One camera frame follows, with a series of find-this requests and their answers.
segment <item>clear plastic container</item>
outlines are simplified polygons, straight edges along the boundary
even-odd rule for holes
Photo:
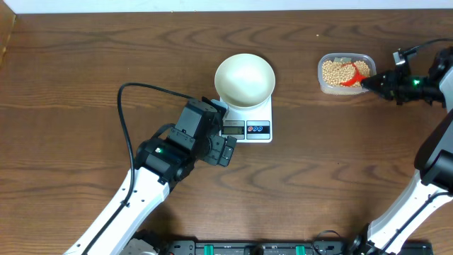
[[[357,53],[331,53],[327,54],[321,58],[318,64],[318,80],[319,84],[321,85],[321,90],[326,94],[333,94],[333,95],[355,95],[367,92],[367,89],[356,88],[356,87],[342,87],[342,86],[331,86],[327,84],[323,80],[323,63],[325,61],[333,61],[336,57],[349,57],[351,62],[355,62],[358,60],[362,60],[365,62],[369,67],[370,75],[376,75],[376,64],[374,63],[373,59],[369,56],[364,54],[357,54]]]

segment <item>wooden object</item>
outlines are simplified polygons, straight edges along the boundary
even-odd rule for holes
[[[140,81],[216,98],[214,73],[249,52],[273,66],[274,140],[240,144],[228,168],[198,162],[143,227],[198,239],[353,237],[413,175],[439,104],[402,107],[372,93],[321,92],[318,61],[369,55],[378,72],[398,48],[453,34],[453,11],[288,11],[24,15],[0,70],[0,251],[61,254],[98,216],[129,162],[116,93]],[[426,74],[436,44],[413,59]],[[178,120],[185,101],[124,93],[133,147]],[[453,204],[411,237],[451,254]]]
[[[13,30],[16,15],[14,12],[3,2],[0,1],[0,66],[3,55],[6,52],[11,31]]]

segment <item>scale control panel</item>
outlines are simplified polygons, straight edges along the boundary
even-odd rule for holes
[[[225,120],[221,135],[222,137],[230,135],[238,142],[245,142],[244,140],[268,140],[266,142],[270,142],[270,121]]]

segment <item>container of beans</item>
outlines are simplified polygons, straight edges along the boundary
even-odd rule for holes
[[[318,80],[326,94],[355,95],[367,92],[354,81],[356,75],[376,75],[376,64],[371,57],[357,53],[331,53],[321,58],[318,64]]]

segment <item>white wall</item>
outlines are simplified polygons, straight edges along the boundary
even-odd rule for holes
[[[20,13],[450,9],[453,0],[4,0]]]

